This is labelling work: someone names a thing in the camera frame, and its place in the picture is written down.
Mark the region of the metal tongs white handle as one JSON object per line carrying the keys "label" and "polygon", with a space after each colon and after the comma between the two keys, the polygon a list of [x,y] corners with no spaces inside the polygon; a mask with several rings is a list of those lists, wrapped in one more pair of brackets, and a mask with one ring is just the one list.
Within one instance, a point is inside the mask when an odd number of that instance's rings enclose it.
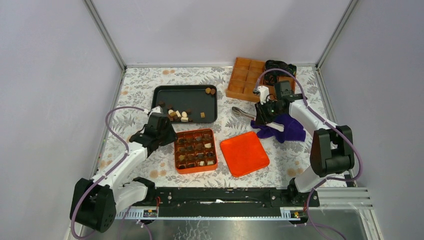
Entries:
{"label": "metal tongs white handle", "polygon": [[[240,108],[238,108],[236,106],[231,107],[231,112],[237,117],[245,117],[245,118],[249,118],[253,121],[256,120],[255,115],[250,114],[248,112],[245,112],[245,111],[241,110]],[[276,123],[276,122],[267,123],[266,126],[272,128],[272,129],[275,129],[279,132],[284,132],[284,129],[285,129],[285,126],[283,124],[279,124],[279,123]]]}

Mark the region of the orange chocolate box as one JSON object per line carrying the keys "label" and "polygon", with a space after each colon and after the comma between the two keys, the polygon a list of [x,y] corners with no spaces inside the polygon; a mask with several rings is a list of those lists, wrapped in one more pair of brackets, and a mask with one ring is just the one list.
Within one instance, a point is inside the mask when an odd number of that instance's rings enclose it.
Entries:
{"label": "orange chocolate box", "polygon": [[[205,148],[207,143],[212,143],[212,147]],[[218,154],[213,130],[205,128],[178,132],[174,142],[174,164],[180,175],[216,170]]]}

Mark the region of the orange box lid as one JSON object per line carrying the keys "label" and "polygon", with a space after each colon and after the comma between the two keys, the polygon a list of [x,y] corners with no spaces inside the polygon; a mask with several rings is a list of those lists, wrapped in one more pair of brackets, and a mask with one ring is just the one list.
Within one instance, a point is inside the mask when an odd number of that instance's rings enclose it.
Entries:
{"label": "orange box lid", "polygon": [[260,139],[253,131],[223,140],[220,149],[231,175],[235,178],[248,175],[270,164]]}

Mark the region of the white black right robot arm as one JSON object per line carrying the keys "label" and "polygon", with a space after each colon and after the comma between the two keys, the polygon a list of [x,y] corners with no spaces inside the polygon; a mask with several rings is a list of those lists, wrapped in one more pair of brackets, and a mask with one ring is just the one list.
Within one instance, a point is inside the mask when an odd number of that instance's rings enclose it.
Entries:
{"label": "white black right robot arm", "polygon": [[255,86],[253,93],[259,96],[255,104],[255,124],[284,133],[289,127],[286,123],[278,123],[277,117],[285,114],[298,121],[312,136],[310,166],[290,181],[285,196],[291,205],[299,206],[320,182],[354,167],[352,131],[346,125],[337,126],[319,115],[308,104],[304,93],[294,93],[289,81],[276,83],[274,89],[272,95],[267,86]]}

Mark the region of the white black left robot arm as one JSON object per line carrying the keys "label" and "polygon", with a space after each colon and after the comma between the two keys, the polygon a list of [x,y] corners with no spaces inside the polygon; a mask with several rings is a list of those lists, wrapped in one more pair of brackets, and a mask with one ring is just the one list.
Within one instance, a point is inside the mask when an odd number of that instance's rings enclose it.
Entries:
{"label": "white black left robot arm", "polygon": [[118,158],[91,179],[81,178],[75,184],[69,214],[72,235],[79,239],[76,223],[104,233],[112,225],[116,214],[124,209],[135,203],[144,206],[155,203],[154,182],[136,177],[124,183],[124,179],[159,147],[176,139],[177,134],[167,113],[160,107],[153,108],[143,129],[130,137]]}

